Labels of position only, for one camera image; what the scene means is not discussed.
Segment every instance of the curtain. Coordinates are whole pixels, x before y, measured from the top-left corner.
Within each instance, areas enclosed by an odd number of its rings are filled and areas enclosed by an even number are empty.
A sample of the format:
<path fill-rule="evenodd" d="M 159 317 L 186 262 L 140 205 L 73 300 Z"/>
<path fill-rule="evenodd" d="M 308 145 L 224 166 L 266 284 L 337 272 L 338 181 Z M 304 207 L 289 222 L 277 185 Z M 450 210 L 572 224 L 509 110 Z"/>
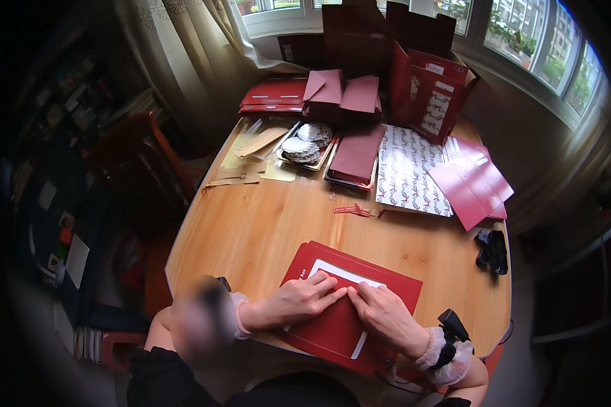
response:
<path fill-rule="evenodd" d="M 562 146 L 554 165 L 507 202 L 510 235 L 560 216 L 562 209 L 582 199 L 610 166 L 611 88 L 603 78 L 581 124 Z"/>
<path fill-rule="evenodd" d="M 235 0 L 114 0 L 114 8 L 155 96 L 190 138 L 213 147 L 266 71 L 306 71 L 260 55 Z"/>

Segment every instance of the window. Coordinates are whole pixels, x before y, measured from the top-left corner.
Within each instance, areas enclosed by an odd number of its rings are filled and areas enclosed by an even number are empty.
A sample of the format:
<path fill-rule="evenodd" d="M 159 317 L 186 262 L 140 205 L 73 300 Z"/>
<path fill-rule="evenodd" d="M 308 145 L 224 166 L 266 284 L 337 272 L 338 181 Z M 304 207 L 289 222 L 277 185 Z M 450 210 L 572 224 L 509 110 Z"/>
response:
<path fill-rule="evenodd" d="M 313 0 L 315 8 L 321 8 L 323 4 L 342 4 L 342 0 Z"/>
<path fill-rule="evenodd" d="M 320 33 L 321 8 L 343 0 L 236 0 L 252 38 Z M 532 95 L 575 129 L 602 68 L 570 12 L 557 0 L 376 0 L 455 18 L 453 51 Z"/>
<path fill-rule="evenodd" d="M 534 1 L 525 5 L 530 24 L 522 28 L 519 27 L 514 14 L 508 16 L 500 12 L 491 12 L 484 45 L 519 63 L 523 68 L 530 69 L 536 46 L 543 34 L 541 17 L 545 15 L 546 10 L 545 4 Z"/>
<path fill-rule="evenodd" d="M 554 26 L 552 37 L 549 37 L 546 33 L 546 40 L 551 41 L 552 51 L 543 61 L 540 72 L 536 72 L 536 74 L 552 86 L 557 93 L 562 93 L 568 84 L 568 75 L 565 75 L 565 73 L 571 72 L 577 64 L 579 32 L 574 30 L 567 33 L 565 31 L 566 24 L 559 21 L 559 18 L 561 16 L 566 21 L 572 21 L 572 18 L 559 3 L 557 3 L 557 10 L 557 22 L 559 24 Z"/>
<path fill-rule="evenodd" d="M 566 98 L 570 106 L 572 106 L 580 116 L 584 115 L 588 102 L 590 102 L 591 96 L 593 96 L 593 91 L 600 78 L 601 71 L 602 68 L 600 67 L 599 61 L 593 49 L 587 43 L 584 47 L 582 61 L 577 69 L 577 75 L 570 86 L 568 97 Z"/>
<path fill-rule="evenodd" d="M 299 8 L 301 6 L 300 0 L 236 0 L 235 2 L 243 16 L 277 8 Z"/>
<path fill-rule="evenodd" d="M 577 62 L 580 33 L 576 28 L 569 29 L 574 23 L 559 2 L 555 1 L 548 8 L 544 2 L 534 0 L 527 5 L 531 5 L 527 8 L 530 21 L 537 20 L 538 23 L 521 29 L 511 18 L 505 19 L 499 13 L 491 12 L 484 45 L 519 63 L 562 94 L 568 84 L 565 73 L 572 72 Z M 541 18 L 553 11 L 554 19 Z M 544 26 L 543 20 L 554 22 L 553 27 L 549 24 Z"/>
<path fill-rule="evenodd" d="M 444 14 L 457 20 L 455 32 L 460 35 L 466 34 L 468 20 L 470 18 L 471 0 L 412 0 L 410 11 L 423 14 L 424 16 L 437 17 Z"/>

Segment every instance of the wrist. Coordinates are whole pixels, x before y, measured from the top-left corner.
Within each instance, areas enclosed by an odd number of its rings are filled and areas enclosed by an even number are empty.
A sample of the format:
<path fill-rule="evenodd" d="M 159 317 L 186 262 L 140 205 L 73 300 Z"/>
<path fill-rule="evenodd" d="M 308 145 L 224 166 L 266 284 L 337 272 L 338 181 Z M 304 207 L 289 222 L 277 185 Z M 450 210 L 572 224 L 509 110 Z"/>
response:
<path fill-rule="evenodd" d="M 413 327 L 410 334 L 410 342 L 401 352 L 405 357 L 411 360 L 417 360 L 425 354 L 425 351 L 430 347 L 430 332 L 422 326 Z"/>
<path fill-rule="evenodd" d="M 269 328 L 269 322 L 265 318 L 262 309 L 264 299 L 248 302 L 240 305 L 240 323 L 249 332 L 256 332 Z"/>

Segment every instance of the green plant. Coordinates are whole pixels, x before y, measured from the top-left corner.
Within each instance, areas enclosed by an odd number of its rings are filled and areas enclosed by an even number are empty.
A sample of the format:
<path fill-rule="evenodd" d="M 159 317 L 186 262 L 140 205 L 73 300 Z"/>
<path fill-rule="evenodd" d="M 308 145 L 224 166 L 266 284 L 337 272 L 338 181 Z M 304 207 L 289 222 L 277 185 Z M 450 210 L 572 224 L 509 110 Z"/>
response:
<path fill-rule="evenodd" d="M 518 30 L 510 38 L 509 46 L 517 53 L 522 52 L 531 57 L 536 51 L 536 40 Z"/>
<path fill-rule="evenodd" d="M 521 51 L 528 57 L 531 57 L 536 51 L 536 40 L 525 35 L 523 37 Z"/>
<path fill-rule="evenodd" d="M 512 37 L 509 40 L 509 46 L 510 48 L 512 48 L 516 53 L 520 53 L 522 50 L 522 32 L 521 30 L 516 31 L 515 33 L 513 33 Z"/>
<path fill-rule="evenodd" d="M 573 84 L 573 91 L 571 98 L 575 101 L 579 107 L 579 110 L 584 110 L 584 107 L 588 103 L 588 99 L 590 99 L 590 95 L 593 92 L 590 85 L 588 84 L 588 76 L 590 75 L 591 69 L 593 67 L 590 64 L 582 64 L 579 69 L 579 73 L 575 78 L 575 83 Z"/>
<path fill-rule="evenodd" d="M 559 84 L 563 73 L 566 71 L 566 63 L 555 55 L 549 55 L 541 70 L 550 77 L 551 84 L 556 86 Z"/>
<path fill-rule="evenodd" d="M 512 33 L 507 27 L 507 22 L 500 17 L 500 12 L 491 12 L 491 20 L 489 21 L 489 32 L 493 35 L 503 37 L 506 42 L 512 38 Z"/>

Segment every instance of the right hand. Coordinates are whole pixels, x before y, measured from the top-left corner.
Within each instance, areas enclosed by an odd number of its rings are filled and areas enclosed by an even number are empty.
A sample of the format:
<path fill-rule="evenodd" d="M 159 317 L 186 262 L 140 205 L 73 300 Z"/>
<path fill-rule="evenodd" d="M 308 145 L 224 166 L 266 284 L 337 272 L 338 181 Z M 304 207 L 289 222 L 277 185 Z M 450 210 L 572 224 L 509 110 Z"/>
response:
<path fill-rule="evenodd" d="M 347 295 L 360 321 L 385 345 L 413 360 L 423 356 L 430 334 L 412 318 L 401 298 L 387 286 L 375 288 L 362 281 L 357 291 L 349 287 Z"/>

